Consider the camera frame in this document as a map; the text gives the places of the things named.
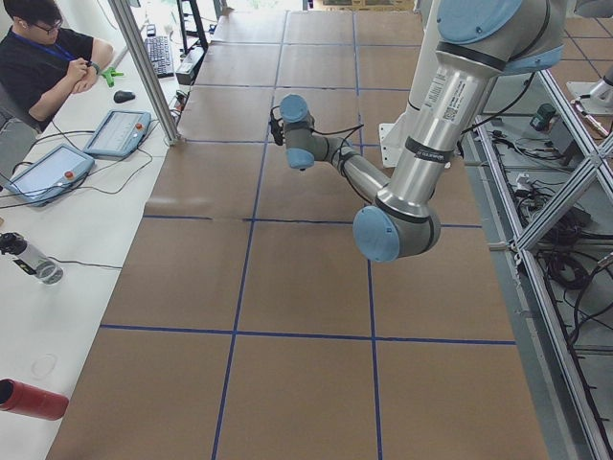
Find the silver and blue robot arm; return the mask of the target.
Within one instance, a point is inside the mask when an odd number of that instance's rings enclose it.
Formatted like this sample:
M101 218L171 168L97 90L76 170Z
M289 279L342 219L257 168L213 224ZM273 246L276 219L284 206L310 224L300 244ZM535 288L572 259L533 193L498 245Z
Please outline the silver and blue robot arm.
M352 224L356 246L379 263L419 255L438 241L441 224L429 201L463 131L473 123L488 85L501 75L532 73L561 58L564 1L439 1L426 30L434 47L422 58L436 62L424 100L406 130L391 176L341 137L319 135L307 102L287 95L271 120L290 168L327 162L366 201Z

